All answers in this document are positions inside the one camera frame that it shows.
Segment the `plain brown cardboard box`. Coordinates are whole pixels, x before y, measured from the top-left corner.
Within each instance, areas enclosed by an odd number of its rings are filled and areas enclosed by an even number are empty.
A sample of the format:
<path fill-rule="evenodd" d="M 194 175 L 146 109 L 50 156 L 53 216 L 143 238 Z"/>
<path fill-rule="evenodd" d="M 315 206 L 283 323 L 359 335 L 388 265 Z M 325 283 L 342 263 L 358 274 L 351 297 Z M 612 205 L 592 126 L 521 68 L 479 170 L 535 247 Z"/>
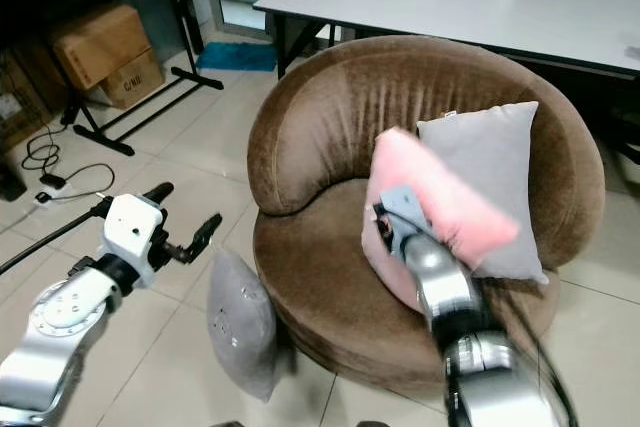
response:
<path fill-rule="evenodd" d="M 90 89 L 151 48 L 137 8 L 119 3 L 55 26 L 50 40 L 78 90 Z"/>

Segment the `printed brown cardboard box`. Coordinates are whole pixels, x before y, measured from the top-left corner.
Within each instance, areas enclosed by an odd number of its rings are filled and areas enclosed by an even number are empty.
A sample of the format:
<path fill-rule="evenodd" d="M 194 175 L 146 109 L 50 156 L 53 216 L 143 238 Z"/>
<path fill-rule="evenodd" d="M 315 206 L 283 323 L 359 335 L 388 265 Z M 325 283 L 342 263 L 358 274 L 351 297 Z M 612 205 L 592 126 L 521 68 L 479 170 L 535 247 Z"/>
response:
<path fill-rule="evenodd" d="M 147 49 L 83 95 L 90 103 L 102 104 L 115 110 L 128 110 L 164 83 L 163 66 L 157 61 L 154 49 Z"/>

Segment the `labelled brown cardboard box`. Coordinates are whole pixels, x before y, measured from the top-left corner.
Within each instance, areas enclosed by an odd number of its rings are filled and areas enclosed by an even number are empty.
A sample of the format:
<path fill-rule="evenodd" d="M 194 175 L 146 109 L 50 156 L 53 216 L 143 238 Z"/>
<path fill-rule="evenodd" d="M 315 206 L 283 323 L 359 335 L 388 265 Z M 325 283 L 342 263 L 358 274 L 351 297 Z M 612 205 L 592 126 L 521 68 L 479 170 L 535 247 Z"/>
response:
<path fill-rule="evenodd" d="M 3 149 L 9 151 L 51 121 L 35 78 L 19 58 L 3 53 L 0 76 Z"/>

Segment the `brown round velvet sofa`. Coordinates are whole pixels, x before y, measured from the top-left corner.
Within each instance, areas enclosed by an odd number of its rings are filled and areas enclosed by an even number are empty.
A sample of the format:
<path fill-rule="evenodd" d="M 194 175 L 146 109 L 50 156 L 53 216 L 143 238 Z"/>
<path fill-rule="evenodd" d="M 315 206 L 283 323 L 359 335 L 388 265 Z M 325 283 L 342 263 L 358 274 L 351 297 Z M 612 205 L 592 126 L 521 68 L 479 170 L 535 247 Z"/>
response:
<path fill-rule="evenodd" d="M 397 392 L 440 392 L 428 323 L 376 276 L 361 220 L 376 135 L 525 101 L 532 120 L 532 234 L 548 285 L 486 280 L 522 350 L 556 317 L 562 264 L 602 221 L 605 177 L 588 125 L 566 95 L 509 58 L 433 37 L 374 37 L 325 49 L 266 95 L 247 147 L 259 217 L 253 258 L 294 345 L 337 375 Z"/>

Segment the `dark grey patterned pillow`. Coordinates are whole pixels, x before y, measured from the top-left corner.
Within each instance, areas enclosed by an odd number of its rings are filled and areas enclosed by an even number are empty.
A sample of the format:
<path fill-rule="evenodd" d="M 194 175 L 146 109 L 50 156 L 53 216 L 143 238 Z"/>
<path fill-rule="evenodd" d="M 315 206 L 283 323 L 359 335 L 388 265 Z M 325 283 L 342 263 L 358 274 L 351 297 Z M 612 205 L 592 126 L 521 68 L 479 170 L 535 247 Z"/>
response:
<path fill-rule="evenodd" d="M 220 249 L 209 270 L 207 331 L 220 367 L 266 403 L 276 386 L 276 321 L 265 286 L 241 255 Z"/>

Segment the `black metal shelf rack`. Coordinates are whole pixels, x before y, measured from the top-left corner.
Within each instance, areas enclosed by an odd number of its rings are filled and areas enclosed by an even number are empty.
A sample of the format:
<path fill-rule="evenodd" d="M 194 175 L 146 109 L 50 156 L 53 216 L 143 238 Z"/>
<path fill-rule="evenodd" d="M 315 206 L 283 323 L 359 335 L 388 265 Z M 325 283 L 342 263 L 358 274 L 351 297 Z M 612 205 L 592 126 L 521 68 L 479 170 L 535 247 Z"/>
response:
<path fill-rule="evenodd" d="M 54 55 L 49 35 L 56 24 L 63 23 L 69 17 L 84 14 L 88 11 L 88 7 L 100 5 L 106 1 L 109 0 L 0 0 L 1 44 L 5 46 L 5 44 L 13 43 L 14 40 L 33 35 L 38 40 L 38 46 L 44 47 L 49 55 Z M 69 127 L 74 134 L 100 144 L 110 151 L 122 153 L 124 156 L 133 156 L 134 148 L 125 143 L 125 140 L 131 138 L 137 131 L 145 129 L 152 121 L 160 119 L 165 113 L 178 106 L 180 102 L 186 101 L 192 94 L 200 92 L 204 88 L 214 90 L 224 88 L 221 81 L 206 78 L 205 75 L 198 72 L 197 56 L 204 52 L 205 42 L 201 35 L 200 25 L 197 23 L 196 16 L 193 15 L 193 1 L 168 0 L 168 3 L 175 20 L 175 30 L 178 31 L 183 42 L 184 53 L 186 53 L 189 65 L 187 69 L 170 67 L 169 72 L 174 76 L 174 79 L 170 80 L 168 84 L 147 95 L 140 103 L 119 113 L 115 119 L 104 122 L 104 124 L 97 124 L 95 117 L 90 112 L 87 99 L 70 85 L 69 72 L 58 63 L 55 66 L 55 71 L 64 81 L 68 94 L 67 106 L 61 113 L 61 125 Z M 170 89 L 179 87 L 184 81 L 188 81 L 191 87 L 178 94 L 177 97 L 170 99 L 164 106 L 157 108 L 146 119 L 138 121 L 131 129 L 115 136 L 109 134 L 110 127 L 127 120 L 134 113 L 141 111 L 147 103 L 165 95 Z"/>

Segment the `pink square pillow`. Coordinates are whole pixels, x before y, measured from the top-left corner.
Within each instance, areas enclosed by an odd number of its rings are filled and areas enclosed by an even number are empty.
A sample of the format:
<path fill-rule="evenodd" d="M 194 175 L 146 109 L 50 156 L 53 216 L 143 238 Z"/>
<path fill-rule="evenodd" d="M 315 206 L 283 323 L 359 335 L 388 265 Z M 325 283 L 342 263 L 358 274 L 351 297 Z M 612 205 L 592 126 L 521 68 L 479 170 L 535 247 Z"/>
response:
<path fill-rule="evenodd" d="M 372 270 L 390 293 L 421 314 L 410 271 L 389 253 L 374 225 L 372 206 L 380 202 L 384 191 L 401 185 L 411 186 L 436 238 L 445 241 L 471 270 L 495 249 L 512 243 L 518 235 L 518 223 L 454 175 L 416 136 L 399 127 L 376 136 L 362 212 L 361 245 Z"/>

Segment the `blue floor mat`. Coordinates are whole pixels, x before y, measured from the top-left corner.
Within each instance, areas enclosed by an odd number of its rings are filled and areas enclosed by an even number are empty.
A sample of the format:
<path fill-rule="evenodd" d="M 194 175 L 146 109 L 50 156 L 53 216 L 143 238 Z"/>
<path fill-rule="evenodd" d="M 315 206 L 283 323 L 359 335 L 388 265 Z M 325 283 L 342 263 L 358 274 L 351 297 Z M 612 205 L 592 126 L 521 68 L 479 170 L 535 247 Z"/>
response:
<path fill-rule="evenodd" d="M 197 58 L 197 69 L 270 72 L 276 67 L 271 44 L 210 42 Z"/>

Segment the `light grey square pillow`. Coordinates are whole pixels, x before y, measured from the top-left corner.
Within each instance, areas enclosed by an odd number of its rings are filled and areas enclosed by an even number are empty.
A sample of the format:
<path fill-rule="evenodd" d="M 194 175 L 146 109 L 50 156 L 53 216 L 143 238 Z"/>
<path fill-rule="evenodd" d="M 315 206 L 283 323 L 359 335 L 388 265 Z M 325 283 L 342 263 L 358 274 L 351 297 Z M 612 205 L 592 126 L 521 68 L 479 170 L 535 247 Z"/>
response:
<path fill-rule="evenodd" d="M 484 259 L 477 268 L 479 277 L 548 282 L 532 232 L 529 197 L 531 126 L 538 107 L 536 101 L 502 104 L 417 122 L 417 134 L 426 147 L 518 222 L 517 238 Z"/>

